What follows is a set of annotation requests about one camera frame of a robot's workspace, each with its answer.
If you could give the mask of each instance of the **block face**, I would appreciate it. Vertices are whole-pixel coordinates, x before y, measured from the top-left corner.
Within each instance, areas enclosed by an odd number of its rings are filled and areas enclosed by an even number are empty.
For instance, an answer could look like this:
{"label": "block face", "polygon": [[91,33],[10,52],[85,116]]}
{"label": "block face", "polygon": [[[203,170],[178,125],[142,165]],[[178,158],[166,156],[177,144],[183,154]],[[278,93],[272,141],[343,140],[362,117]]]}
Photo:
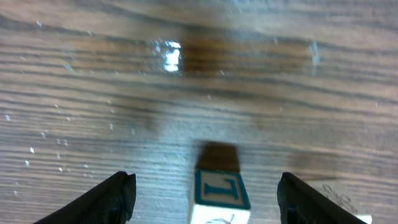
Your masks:
{"label": "block face", "polygon": [[196,171],[195,201],[214,207],[251,208],[241,175],[222,171]]}
{"label": "block face", "polygon": [[249,210],[195,205],[190,224],[246,224],[249,218]]}
{"label": "block face", "polygon": [[365,212],[345,186],[337,180],[315,180],[308,181],[307,184],[360,220],[372,223],[372,216]]}

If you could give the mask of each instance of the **blue letter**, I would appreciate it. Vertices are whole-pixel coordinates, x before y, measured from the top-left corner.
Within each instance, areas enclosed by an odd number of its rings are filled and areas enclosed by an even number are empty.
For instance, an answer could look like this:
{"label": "blue letter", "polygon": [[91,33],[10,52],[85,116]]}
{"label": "blue letter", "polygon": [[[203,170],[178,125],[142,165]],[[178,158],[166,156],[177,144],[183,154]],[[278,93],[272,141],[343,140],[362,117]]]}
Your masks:
{"label": "blue letter", "polygon": [[209,186],[208,184],[205,184],[205,195],[208,195],[209,193],[226,194],[226,195],[232,195],[235,199],[238,199],[239,196],[238,196],[238,190],[236,189],[235,180],[225,179],[225,181],[231,184],[231,189],[222,189],[219,187],[212,187]]}

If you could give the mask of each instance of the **wooden surface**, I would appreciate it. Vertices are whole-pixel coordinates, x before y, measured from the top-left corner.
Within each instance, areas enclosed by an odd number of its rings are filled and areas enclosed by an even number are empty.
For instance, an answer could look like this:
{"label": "wooden surface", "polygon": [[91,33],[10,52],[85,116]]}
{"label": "wooden surface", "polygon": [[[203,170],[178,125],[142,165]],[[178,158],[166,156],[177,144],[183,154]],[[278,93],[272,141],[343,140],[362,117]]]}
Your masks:
{"label": "wooden surface", "polygon": [[32,223],[126,170],[131,223],[185,223],[201,146],[216,141],[237,149],[251,223],[280,223],[285,171],[338,178],[374,223],[397,223],[397,10],[1,1],[0,222]]}

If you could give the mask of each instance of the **dust speck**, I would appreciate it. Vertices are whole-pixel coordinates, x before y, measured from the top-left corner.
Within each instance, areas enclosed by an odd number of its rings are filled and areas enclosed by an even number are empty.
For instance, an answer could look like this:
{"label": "dust speck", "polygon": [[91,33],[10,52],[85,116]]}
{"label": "dust speck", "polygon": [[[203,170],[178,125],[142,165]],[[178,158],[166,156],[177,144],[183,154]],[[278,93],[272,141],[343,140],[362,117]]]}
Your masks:
{"label": "dust speck", "polygon": [[75,69],[70,65],[70,64],[66,64],[66,65],[63,65],[67,70],[69,70],[69,71],[71,71],[71,72],[73,72],[73,73],[76,73],[76,71],[75,71]]}
{"label": "dust speck", "polygon": [[317,42],[313,41],[309,48],[310,52],[312,53],[312,63],[313,63],[312,75],[315,76],[317,75],[317,67],[320,63],[320,54]]}
{"label": "dust speck", "polygon": [[36,24],[42,29],[43,28],[43,24],[39,21],[36,21]]}

